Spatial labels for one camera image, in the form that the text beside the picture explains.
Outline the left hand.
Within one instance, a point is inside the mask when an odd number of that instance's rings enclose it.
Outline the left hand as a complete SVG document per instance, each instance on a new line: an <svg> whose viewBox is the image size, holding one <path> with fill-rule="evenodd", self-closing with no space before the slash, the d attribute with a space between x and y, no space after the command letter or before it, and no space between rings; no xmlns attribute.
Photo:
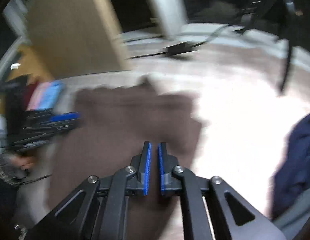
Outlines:
<svg viewBox="0 0 310 240"><path fill-rule="evenodd" d="M15 155L11 158L11 163L16 167L19 167L21 170L28 170L33 168L36 164L35 157L21 157L19 155Z"/></svg>

